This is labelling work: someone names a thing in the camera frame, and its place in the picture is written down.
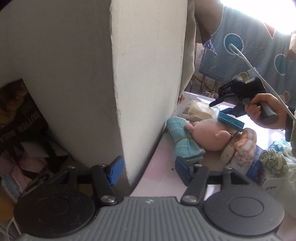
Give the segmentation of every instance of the white cable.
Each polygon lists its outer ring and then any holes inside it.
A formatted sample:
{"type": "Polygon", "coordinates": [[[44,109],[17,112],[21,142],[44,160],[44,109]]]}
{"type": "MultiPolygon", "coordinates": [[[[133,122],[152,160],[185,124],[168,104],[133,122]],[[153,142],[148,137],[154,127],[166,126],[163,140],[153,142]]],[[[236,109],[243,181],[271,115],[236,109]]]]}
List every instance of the white cable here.
{"type": "Polygon", "coordinates": [[[7,240],[8,240],[8,241],[10,241],[8,230],[9,230],[9,227],[10,227],[10,225],[12,224],[12,222],[13,222],[13,218],[9,221],[9,223],[8,223],[8,225],[7,225],[7,227],[6,227],[6,236],[7,236],[7,240]]]}
{"type": "Polygon", "coordinates": [[[241,51],[239,51],[239,49],[237,47],[235,47],[233,44],[230,44],[229,45],[229,48],[232,51],[232,53],[234,53],[236,56],[239,56],[240,58],[242,58],[247,63],[247,65],[253,70],[255,76],[258,76],[259,79],[263,82],[263,84],[266,87],[268,87],[268,89],[270,89],[270,91],[272,92],[272,94],[279,100],[279,102],[281,103],[281,105],[284,107],[284,109],[288,113],[288,115],[292,118],[293,121],[296,122],[296,117],[292,114],[292,112],[289,110],[289,108],[285,105],[285,103],[279,97],[279,95],[277,94],[277,92],[275,92],[275,90],[266,82],[266,80],[254,69],[254,67],[251,65],[251,63],[248,61],[248,59],[243,55],[243,53],[241,51]]]}
{"type": "Polygon", "coordinates": [[[13,224],[15,225],[15,228],[17,229],[17,232],[19,235],[22,235],[18,225],[17,225],[17,222],[15,221],[15,217],[12,218],[12,221],[13,221],[13,224]]]}

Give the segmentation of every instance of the pink stuffed pig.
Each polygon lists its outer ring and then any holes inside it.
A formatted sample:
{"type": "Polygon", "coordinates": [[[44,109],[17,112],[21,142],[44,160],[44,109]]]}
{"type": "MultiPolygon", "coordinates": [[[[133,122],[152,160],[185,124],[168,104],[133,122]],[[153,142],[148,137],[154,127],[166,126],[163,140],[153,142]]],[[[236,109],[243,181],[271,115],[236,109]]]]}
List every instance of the pink stuffed pig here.
{"type": "Polygon", "coordinates": [[[202,120],[194,126],[188,122],[185,127],[192,132],[196,143],[209,151],[224,149],[231,138],[226,126],[214,119],[202,120]]]}

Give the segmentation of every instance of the teal cloth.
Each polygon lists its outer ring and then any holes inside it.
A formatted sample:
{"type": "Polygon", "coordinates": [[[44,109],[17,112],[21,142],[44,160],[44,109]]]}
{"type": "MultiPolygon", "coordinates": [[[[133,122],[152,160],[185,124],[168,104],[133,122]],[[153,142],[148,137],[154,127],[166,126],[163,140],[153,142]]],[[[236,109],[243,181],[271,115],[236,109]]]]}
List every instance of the teal cloth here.
{"type": "Polygon", "coordinates": [[[200,162],[205,150],[195,142],[185,125],[186,120],[181,117],[171,117],[167,120],[167,127],[176,143],[175,156],[183,157],[190,164],[200,162]]]}

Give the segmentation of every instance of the window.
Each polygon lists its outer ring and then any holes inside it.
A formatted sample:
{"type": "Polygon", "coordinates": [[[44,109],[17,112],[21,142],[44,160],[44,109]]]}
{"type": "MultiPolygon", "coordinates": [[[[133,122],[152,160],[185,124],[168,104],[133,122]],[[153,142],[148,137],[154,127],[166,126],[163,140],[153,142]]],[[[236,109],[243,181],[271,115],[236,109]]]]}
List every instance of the window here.
{"type": "Polygon", "coordinates": [[[290,34],[296,30],[296,7],[292,0],[221,0],[221,2],[270,24],[279,32],[290,34]]]}

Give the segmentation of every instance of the pig toy ear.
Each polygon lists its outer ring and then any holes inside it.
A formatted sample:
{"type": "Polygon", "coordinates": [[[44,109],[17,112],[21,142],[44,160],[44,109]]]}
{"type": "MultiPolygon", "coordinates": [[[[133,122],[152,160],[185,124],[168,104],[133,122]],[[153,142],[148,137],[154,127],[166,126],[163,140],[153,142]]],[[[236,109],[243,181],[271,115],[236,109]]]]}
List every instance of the pig toy ear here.
{"type": "Polygon", "coordinates": [[[186,128],[188,131],[193,131],[193,130],[194,130],[193,125],[190,124],[189,122],[186,123],[185,128],[186,128]]]}
{"type": "Polygon", "coordinates": [[[226,141],[231,138],[230,133],[227,131],[219,131],[219,133],[217,133],[215,136],[221,141],[226,141]]]}

